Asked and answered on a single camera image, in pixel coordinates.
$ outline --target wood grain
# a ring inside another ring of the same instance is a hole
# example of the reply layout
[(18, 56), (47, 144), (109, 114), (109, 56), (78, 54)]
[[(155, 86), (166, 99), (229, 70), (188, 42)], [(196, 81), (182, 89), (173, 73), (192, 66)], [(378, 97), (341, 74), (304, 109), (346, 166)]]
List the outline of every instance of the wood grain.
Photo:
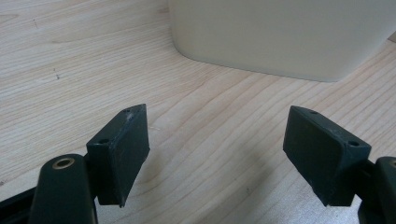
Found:
[(151, 151), (127, 204), (101, 223), (358, 223), (322, 206), (282, 151), (291, 105), (396, 157), (396, 44), (337, 83), (199, 63), (173, 47), (165, 0), (0, 2), (0, 201), (148, 105)]

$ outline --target wooden table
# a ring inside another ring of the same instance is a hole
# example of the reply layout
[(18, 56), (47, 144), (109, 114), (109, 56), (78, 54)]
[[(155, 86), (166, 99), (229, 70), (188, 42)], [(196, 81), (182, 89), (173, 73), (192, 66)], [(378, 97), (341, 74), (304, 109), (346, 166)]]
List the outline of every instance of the wooden table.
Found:
[(291, 105), (396, 156), (396, 44), (337, 83), (199, 63), (173, 47), (165, 0), (0, 2), (0, 201), (148, 106), (151, 151), (124, 208), (100, 223), (358, 223), (322, 206), (282, 151)]

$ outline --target screw hole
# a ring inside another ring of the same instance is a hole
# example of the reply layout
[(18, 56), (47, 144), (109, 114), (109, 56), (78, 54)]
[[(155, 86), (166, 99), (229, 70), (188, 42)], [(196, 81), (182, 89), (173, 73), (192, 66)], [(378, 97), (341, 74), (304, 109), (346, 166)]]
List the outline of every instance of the screw hole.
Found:
[(73, 158), (63, 158), (53, 163), (52, 168), (55, 170), (62, 170), (71, 166), (74, 162), (75, 160)]
[(106, 143), (108, 143), (108, 139), (101, 139), (100, 141), (99, 141), (99, 144), (106, 144)]
[(349, 142), (347, 142), (350, 146), (353, 146), (353, 147), (358, 147), (360, 144), (358, 143), (358, 142), (355, 142), (355, 141), (349, 141)]

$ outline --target white plastic object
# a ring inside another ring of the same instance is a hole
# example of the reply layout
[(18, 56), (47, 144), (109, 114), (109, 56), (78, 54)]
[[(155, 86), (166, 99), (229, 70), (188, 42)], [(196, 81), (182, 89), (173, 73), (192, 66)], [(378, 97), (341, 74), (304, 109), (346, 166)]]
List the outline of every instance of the white plastic object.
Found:
[(396, 0), (168, 0), (188, 58), (266, 74), (337, 81), (396, 30)]

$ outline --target light wooden surface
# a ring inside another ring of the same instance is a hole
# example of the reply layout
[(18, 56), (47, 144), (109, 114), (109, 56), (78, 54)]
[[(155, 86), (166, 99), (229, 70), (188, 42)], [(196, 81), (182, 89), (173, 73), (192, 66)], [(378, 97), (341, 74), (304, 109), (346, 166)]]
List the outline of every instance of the light wooden surface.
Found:
[(290, 105), (317, 110), (396, 156), (396, 44), (337, 83), (181, 56), (165, 0), (0, 1), (0, 201), (148, 105), (151, 151), (124, 208), (100, 223), (357, 223), (322, 206), (282, 151)]

